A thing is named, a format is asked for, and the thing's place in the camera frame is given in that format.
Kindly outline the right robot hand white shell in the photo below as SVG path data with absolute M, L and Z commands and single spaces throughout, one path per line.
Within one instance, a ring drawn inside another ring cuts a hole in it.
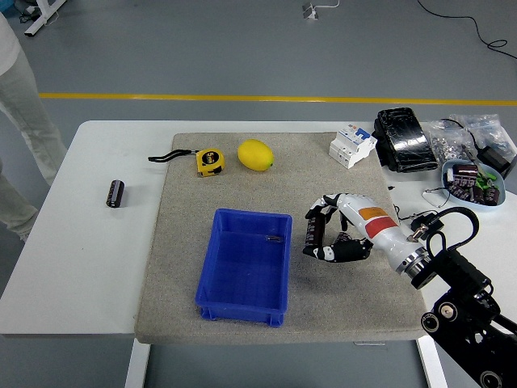
M 340 213 L 342 231 L 323 245 L 326 224 Z M 383 251 L 397 273 L 419 272 L 429 260 L 427 250 L 410 241 L 400 226 L 375 201 L 364 195 L 338 193 L 315 201 L 305 218 L 308 227 L 303 253 L 329 263 L 366 259 L 371 249 Z

